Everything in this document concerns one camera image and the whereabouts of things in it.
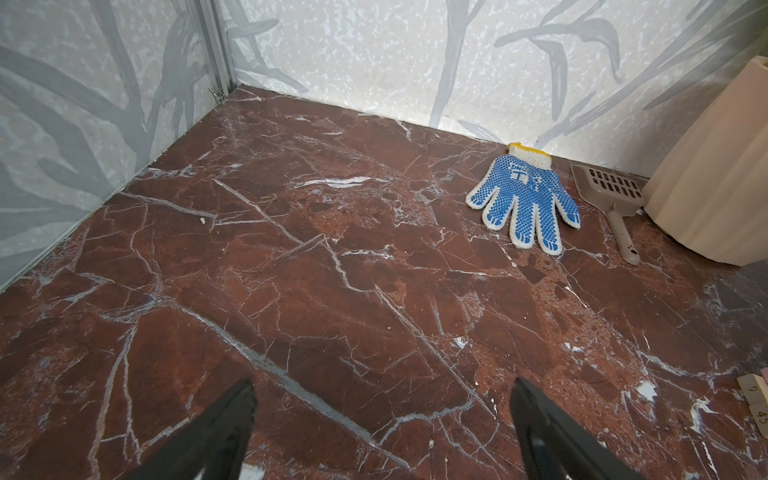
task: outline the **blue dotted grip pattern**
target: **blue dotted grip pattern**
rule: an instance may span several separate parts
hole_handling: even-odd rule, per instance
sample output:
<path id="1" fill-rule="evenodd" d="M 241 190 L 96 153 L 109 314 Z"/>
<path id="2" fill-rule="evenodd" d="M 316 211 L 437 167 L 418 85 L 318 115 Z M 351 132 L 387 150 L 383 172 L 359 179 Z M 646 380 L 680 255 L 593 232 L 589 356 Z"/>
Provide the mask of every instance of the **blue dotted grip pattern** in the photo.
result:
<path id="1" fill-rule="evenodd" d="M 502 155 L 491 164 L 485 178 L 467 195 L 467 204 L 485 207 L 483 223 L 500 230 L 510 212 L 509 236 L 517 247 L 531 248 L 535 235 L 544 252 L 558 255 L 563 251 L 554 209 L 574 228 L 581 226 L 581 216 L 574 200 L 565 192 L 558 175 L 520 160 Z"/>

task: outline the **metal bracket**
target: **metal bracket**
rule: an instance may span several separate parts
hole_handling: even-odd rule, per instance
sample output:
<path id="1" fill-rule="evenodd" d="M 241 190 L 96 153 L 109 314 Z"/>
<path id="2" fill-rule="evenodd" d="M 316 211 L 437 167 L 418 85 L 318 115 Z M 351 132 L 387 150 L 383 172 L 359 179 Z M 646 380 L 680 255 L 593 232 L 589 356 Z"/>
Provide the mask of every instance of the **metal bracket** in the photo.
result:
<path id="1" fill-rule="evenodd" d="M 211 83 L 214 85 L 211 93 L 217 101 L 222 101 L 237 88 L 238 83 L 229 38 L 221 15 L 221 5 L 219 0 L 187 0 L 187 4 L 197 37 L 203 47 Z"/>

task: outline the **brown plastic scoop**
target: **brown plastic scoop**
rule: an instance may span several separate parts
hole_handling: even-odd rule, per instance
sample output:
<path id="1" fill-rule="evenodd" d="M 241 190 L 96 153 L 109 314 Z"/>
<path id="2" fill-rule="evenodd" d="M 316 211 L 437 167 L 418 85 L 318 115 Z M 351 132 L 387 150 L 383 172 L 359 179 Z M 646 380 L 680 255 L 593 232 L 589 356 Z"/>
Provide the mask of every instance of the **brown plastic scoop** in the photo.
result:
<path id="1" fill-rule="evenodd" d="M 624 225 L 624 217 L 632 217 L 643 206 L 643 196 L 638 185 L 621 175 L 587 165 L 572 164 L 571 172 L 579 196 L 597 207 L 608 219 L 621 258 L 632 265 L 640 263 L 640 255 Z"/>

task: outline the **wallpaper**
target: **wallpaper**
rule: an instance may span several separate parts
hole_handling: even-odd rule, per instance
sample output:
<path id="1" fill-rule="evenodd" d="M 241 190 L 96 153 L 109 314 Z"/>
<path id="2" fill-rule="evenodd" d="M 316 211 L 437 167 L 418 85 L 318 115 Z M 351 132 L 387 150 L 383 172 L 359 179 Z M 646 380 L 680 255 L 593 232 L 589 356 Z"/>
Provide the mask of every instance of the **wallpaper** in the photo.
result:
<path id="1" fill-rule="evenodd" d="M 0 290 L 214 106 L 184 0 L 0 2 Z"/>
<path id="2" fill-rule="evenodd" d="M 765 0 L 222 0 L 246 84 L 650 176 Z"/>

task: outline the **wooden block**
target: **wooden block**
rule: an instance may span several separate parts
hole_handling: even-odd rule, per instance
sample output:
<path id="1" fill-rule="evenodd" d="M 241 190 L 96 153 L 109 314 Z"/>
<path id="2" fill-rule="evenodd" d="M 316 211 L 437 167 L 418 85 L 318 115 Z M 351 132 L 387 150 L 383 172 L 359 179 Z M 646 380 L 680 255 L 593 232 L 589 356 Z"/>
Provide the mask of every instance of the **wooden block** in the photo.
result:
<path id="1" fill-rule="evenodd" d="M 741 387 L 741 391 L 746 396 L 746 402 L 750 405 L 762 405 L 768 403 L 768 383 L 762 376 L 748 375 L 740 376 L 736 379 Z"/>
<path id="2" fill-rule="evenodd" d="M 750 412 L 752 412 L 752 417 L 755 418 L 760 434 L 768 439 L 768 404 L 750 405 Z"/>

